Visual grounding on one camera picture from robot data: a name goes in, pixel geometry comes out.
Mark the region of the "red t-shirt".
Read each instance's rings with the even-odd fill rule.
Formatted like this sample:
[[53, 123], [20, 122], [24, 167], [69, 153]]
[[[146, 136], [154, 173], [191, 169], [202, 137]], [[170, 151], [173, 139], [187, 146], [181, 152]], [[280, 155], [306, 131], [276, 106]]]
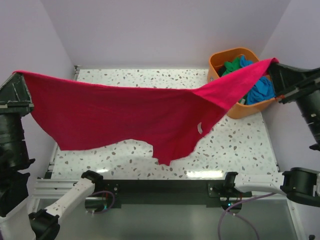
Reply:
[[146, 142], [160, 164], [190, 155], [199, 140], [267, 73], [265, 59], [195, 89], [90, 84], [23, 71], [32, 116], [63, 151]]

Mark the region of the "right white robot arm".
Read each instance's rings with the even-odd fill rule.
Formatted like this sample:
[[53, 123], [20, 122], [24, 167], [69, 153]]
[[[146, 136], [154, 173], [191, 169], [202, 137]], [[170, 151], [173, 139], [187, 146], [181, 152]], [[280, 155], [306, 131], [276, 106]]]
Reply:
[[[303, 69], [272, 63], [268, 69], [275, 95], [280, 103], [295, 102], [316, 143], [309, 148], [320, 149], [320, 69]], [[281, 194], [307, 206], [320, 205], [320, 173], [302, 167], [267, 175], [227, 172], [222, 185], [230, 197], [247, 192]]]

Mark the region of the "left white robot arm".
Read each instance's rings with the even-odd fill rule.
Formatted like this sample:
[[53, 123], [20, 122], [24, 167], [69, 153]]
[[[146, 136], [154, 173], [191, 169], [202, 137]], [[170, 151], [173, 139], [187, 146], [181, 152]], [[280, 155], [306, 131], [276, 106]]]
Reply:
[[66, 217], [86, 197], [104, 190], [103, 176], [88, 170], [59, 200], [28, 213], [30, 159], [21, 118], [34, 108], [25, 77], [13, 73], [0, 87], [0, 238], [2, 240], [54, 240]]

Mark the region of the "blue t-shirt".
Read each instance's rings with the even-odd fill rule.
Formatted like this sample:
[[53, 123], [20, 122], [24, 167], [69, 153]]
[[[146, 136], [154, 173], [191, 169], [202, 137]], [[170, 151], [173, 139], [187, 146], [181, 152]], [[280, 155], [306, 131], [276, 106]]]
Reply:
[[253, 105], [275, 97], [272, 82], [262, 76], [255, 85], [238, 102], [243, 105]]

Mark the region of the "green t-shirt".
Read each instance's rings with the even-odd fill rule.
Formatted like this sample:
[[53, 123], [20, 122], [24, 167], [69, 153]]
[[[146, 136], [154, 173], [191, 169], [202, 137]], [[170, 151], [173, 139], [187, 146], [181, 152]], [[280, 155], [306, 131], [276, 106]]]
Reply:
[[233, 61], [226, 61], [218, 70], [218, 76], [223, 77], [241, 68], [240, 58], [236, 57]]

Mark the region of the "orange plastic basket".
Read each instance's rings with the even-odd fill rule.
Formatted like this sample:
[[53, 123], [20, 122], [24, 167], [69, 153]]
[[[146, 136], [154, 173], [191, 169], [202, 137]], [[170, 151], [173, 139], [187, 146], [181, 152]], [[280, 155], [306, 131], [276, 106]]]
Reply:
[[[225, 62], [233, 62], [236, 58], [244, 58], [246, 61], [253, 63], [259, 62], [257, 55], [243, 47], [236, 47], [214, 53], [208, 60], [209, 69], [207, 74], [207, 82], [210, 83], [218, 78], [226, 71], [224, 69]], [[270, 104], [276, 102], [276, 98], [272, 97], [258, 103], [247, 104], [247, 98], [242, 97], [228, 112], [227, 116], [232, 119], [241, 119], [265, 110]]]

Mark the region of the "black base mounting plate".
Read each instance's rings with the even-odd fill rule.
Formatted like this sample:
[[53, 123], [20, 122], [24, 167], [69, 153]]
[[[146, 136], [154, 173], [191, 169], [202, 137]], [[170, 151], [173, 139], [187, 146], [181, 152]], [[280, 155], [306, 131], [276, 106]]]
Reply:
[[251, 192], [223, 189], [223, 180], [104, 180], [95, 188], [96, 197], [106, 207], [123, 205], [204, 205], [221, 207], [221, 200], [250, 198]]

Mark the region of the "aluminium table edge rail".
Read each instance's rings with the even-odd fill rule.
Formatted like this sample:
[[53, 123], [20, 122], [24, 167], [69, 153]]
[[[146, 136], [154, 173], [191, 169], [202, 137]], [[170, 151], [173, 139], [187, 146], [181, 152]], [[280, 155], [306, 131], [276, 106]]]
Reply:
[[[79, 65], [75, 65], [71, 79], [73, 81], [77, 81], [78, 77], [79, 77], [79, 73], [80, 73], [80, 66]], [[53, 146], [53, 150], [52, 150], [51, 156], [49, 158], [49, 163], [48, 163], [47, 169], [46, 169], [46, 171], [44, 173], [44, 177], [38, 177], [37, 180], [43, 180], [43, 179], [51, 180], [57, 160], [58, 159], [63, 159], [64, 156], [65, 156], [64, 153], [61, 154], [61, 149], [58, 146], [58, 143], [55, 142], [54, 146]]]

